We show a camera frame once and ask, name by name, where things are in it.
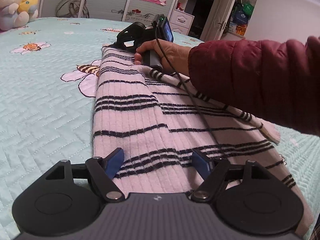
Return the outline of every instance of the doorway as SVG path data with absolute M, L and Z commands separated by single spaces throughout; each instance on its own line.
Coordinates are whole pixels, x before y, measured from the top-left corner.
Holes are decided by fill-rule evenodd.
M 188 0 L 184 11 L 195 17 L 188 34 L 190 37 L 200 39 L 213 2 L 214 0 Z

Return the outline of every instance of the plush toy foot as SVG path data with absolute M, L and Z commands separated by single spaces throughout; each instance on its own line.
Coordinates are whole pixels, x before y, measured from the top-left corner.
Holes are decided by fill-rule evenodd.
M 26 25 L 29 21 L 29 14 L 27 12 L 21 12 L 15 19 L 13 27 L 18 28 Z
M 35 10 L 34 13 L 30 13 L 29 14 L 29 22 L 33 22 L 38 17 L 38 14 L 39 14 L 38 10 Z

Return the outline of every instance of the yellow plush toy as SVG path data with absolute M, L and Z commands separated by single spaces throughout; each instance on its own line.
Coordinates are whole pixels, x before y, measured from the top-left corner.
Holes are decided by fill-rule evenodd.
M 18 12 L 33 13 L 38 5 L 38 0 L 22 0 L 19 4 Z

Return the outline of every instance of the white door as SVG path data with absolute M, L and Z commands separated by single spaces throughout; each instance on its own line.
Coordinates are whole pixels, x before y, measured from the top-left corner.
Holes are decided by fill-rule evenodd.
M 205 38 L 206 41 L 217 41 L 221 38 L 223 29 L 227 24 L 234 3 L 235 0 L 219 1 L 213 20 L 211 21 L 211 27 L 209 28 L 207 37 Z

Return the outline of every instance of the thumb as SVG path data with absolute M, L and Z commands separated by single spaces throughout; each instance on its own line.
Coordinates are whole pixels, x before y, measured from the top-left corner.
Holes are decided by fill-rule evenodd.
M 147 50 L 155 49 L 156 45 L 157 45 L 156 40 L 146 41 L 146 42 L 142 43 L 142 45 L 140 47 L 137 48 L 137 52 L 143 53 Z

